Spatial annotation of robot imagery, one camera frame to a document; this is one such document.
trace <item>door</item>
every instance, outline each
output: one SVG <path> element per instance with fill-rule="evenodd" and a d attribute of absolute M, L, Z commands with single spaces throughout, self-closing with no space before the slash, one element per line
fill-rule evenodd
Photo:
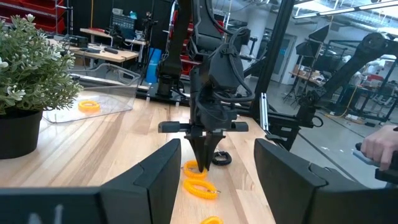
<path fill-rule="evenodd" d="M 272 73 L 271 80 L 275 82 L 281 82 L 284 76 L 286 65 L 289 60 L 290 54 L 292 53 L 296 36 L 285 34 L 280 46 L 278 58 L 275 63 L 274 72 Z"/>

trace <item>potted plant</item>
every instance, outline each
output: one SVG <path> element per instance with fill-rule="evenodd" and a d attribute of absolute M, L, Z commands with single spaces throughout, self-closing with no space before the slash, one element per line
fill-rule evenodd
<path fill-rule="evenodd" d="M 0 21 L 0 159 L 35 150 L 42 112 L 70 108 L 82 89 L 67 73 L 73 54 L 51 46 L 34 16 L 11 19 Z"/>

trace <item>finger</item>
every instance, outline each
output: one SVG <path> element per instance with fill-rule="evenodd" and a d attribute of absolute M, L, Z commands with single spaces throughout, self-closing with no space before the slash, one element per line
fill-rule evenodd
<path fill-rule="evenodd" d="M 373 139 L 368 139 L 366 143 L 365 156 L 369 159 L 373 159 L 373 150 L 375 148 L 375 141 Z"/>
<path fill-rule="evenodd" d="M 361 145 L 361 152 L 364 155 L 366 155 L 366 149 L 368 148 L 368 141 L 369 141 L 369 139 L 367 139 L 367 138 L 363 139 L 363 142 Z"/>
<path fill-rule="evenodd" d="M 374 162 L 381 162 L 381 156 L 383 155 L 383 150 L 386 148 L 381 142 L 375 142 L 372 152 L 372 159 Z"/>
<path fill-rule="evenodd" d="M 387 148 L 383 151 L 380 161 L 380 170 L 388 170 L 390 168 L 392 153 L 394 150 Z"/>

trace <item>blue container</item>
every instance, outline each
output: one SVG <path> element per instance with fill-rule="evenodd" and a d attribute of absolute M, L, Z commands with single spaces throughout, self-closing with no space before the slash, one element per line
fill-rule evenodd
<path fill-rule="evenodd" d="M 152 55 L 152 52 L 154 51 L 153 48 L 149 49 L 149 56 L 152 56 L 149 61 L 151 63 L 159 63 L 160 57 L 162 56 L 162 51 L 159 49 L 155 49 L 154 54 Z"/>
<path fill-rule="evenodd" d="M 156 68 L 157 68 L 156 63 L 150 63 L 148 65 L 147 76 L 145 78 L 145 81 L 147 83 L 157 83 Z"/>
<path fill-rule="evenodd" d="M 149 56 L 152 55 L 153 51 L 154 51 L 153 48 L 149 49 Z M 149 60 L 147 75 L 145 78 L 145 81 L 147 83 L 157 83 L 156 67 L 157 67 L 157 64 L 159 63 L 161 56 L 162 56 L 162 51 L 159 49 L 155 49 L 154 54 L 152 55 L 152 57 Z"/>

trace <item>green leaves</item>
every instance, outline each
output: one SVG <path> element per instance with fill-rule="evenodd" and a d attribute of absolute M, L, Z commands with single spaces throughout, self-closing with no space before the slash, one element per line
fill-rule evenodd
<path fill-rule="evenodd" d="M 82 89 L 67 74 L 74 57 L 70 52 L 62 56 L 63 49 L 50 46 L 33 20 L 32 15 L 12 17 L 16 29 L 0 29 L 0 114 L 10 107 L 68 108 Z"/>

